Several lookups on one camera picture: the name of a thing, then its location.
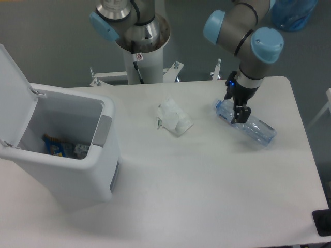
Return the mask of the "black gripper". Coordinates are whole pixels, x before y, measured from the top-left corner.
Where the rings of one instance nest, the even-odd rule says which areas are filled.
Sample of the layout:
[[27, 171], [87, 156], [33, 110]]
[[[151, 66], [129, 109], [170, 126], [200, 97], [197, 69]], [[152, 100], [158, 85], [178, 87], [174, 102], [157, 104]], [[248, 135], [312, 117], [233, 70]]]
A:
[[239, 79], [236, 78], [236, 75], [237, 72], [232, 71], [225, 82], [227, 89], [224, 99], [233, 99], [234, 117], [231, 120], [231, 124], [241, 124], [247, 122], [251, 114], [251, 108], [243, 105], [247, 104], [247, 101], [254, 96], [259, 88], [247, 88], [241, 85], [239, 83]]

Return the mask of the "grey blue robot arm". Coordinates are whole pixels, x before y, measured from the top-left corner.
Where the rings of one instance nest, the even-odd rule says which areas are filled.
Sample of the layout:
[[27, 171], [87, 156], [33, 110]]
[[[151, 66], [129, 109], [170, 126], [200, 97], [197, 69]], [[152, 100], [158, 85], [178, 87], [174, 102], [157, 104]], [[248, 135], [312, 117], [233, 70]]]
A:
[[[235, 124], [247, 122], [251, 114], [247, 102], [283, 49], [277, 30], [257, 28], [273, 6], [274, 1], [235, 1], [229, 12], [214, 11], [203, 28], [210, 43], [240, 60], [225, 83], [225, 98], [234, 102]], [[89, 21], [103, 39], [123, 50], [129, 84], [164, 82], [163, 47], [170, 39], [170, 28], [155, 12], [154, 1], [97, 1]]]

